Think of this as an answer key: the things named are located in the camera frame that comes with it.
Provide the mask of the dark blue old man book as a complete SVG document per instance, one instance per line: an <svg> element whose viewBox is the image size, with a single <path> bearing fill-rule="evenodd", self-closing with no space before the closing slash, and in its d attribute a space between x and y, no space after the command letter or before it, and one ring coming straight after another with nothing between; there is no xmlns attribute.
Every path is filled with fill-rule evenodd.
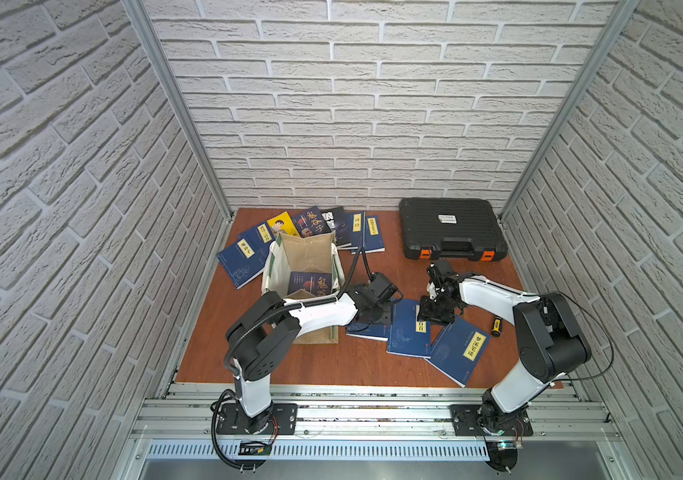
<svg viewBox="0 0 683 480"><path fill-rule="evenodd" d="M333 293L333 278L329 273L299 272L291 273L288 294L301 292L318 297Z"/></svg>

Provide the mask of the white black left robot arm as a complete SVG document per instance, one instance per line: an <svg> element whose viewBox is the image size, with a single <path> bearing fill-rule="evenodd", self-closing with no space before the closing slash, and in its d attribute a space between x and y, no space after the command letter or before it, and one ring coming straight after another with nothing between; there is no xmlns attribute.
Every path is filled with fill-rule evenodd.
<svg viewBox="0 0 683 480"><path fill-rule="evenodd" d="M387 322L387 310L399 294L379 272L367 283L307 300L264 294L226 334L225 368L235 378L235 398L251 419L273 408L271 375L288 356L296 339L328 327Z"/></svg>

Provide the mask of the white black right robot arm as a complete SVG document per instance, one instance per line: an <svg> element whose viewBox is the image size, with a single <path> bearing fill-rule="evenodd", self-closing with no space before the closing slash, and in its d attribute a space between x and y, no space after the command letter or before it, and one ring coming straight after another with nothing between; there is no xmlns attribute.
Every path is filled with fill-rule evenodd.
<svg viewBox="0 0 683 480"><path fill-rule="evenodd" d="M551 382L591 359L589 342L563 294L533 294L479 274L459 274L445 260L433 262L427 273L429 294L421 298L419 319L443 325L427 361L453 381L466 382L489 346L489 334L457 317L458 309L483 309L515 329L517 363L483 394L479 408L487 429L498 430L502 421L520 416Z"/></svg>

